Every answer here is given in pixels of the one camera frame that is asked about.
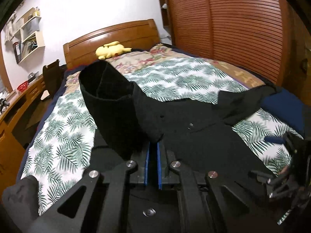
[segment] yellow plush toy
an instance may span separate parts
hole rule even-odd
[[[109,44],[105,44],[104,46],[100,46],[96,50],[96,55],[99,60],[109,59],[111,57],[116,57],[124,52],[131,51],[132,48],[124,48],[123,45],[118,41],[111,42]]]

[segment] wooden wardrobe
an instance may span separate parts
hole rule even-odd
[[[284,84],[295,60],[291,51],[293,16],[286,0],[166,3],[173,44],[178,48],[245,67],[277,85]]]

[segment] bedspread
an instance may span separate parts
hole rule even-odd
[[[125,73],[129,81],[135,81],[149,97],[159,101],[191,98],[215,104],[219,90],[241,92],[263,84],[248,72],[224,62],[184,54],[172,57],[168,53],[173,51],[161,45],[152,52],[160,53],[161,58],[147,60],[150,54],[133,52],[107,61],[115,62],[115,68]],[[135,66],[128,63],[132,58],[136,58]],[[83,101],[79,73],[68,77],[67,90],[36,136],[24,167],[22,178],[33,175],[39,181],[40,215],[81,179],[89,164],[96,125]],[[288,130],[296,134],[273,115],[260,109],[232,129],[275,174],[289,164],[290,156],[283,145],[263,141],[267,135],[281,136]]]
[[[95,129],[80,87],[58,98],[29,149],[21,177],[33,175],[39,182],[39,215],[81,179],[89,165]]]
[[[174,58],[124,76],[135,81],[147,96],[162,102],[190,98],[216,104],[220,90],[247,90],[201,58]],[[286,148],[265,142],[264,137],[280,137],[286,131],[298,133],[270,113],[259,109],[232,129],[274,174],[289,164],[290,155]]]

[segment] wooden desk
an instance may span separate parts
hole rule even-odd
[[[15,139],[12,131],[30,104],[45,90],[43,76],[31,82],[28,88],[14,96],[10,106],[0,116],[0,194],[15,184],[16,175],[25,149]]]

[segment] bed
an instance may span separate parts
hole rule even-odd
[[[39,124],[17,177],[31,174],[38,179],[40,215],[80,180],[89,164],[96,125],[84,104],[78,76],[85,65],[97,60],[97,47],[115,40],[140,50],[107,61],[159,101],[191,98],[215,104],[220,90],[241,92],[264,84],[258,76],[234,65],[159,44],[153,19],[110,26],[66,43],[63,48],[69,70]],[[232,129],[273,173],[289,164],[290,156],[283,145],[264,141],[266,136],[280,137],[288,130],[297,134],[275,116],[259,109]]]

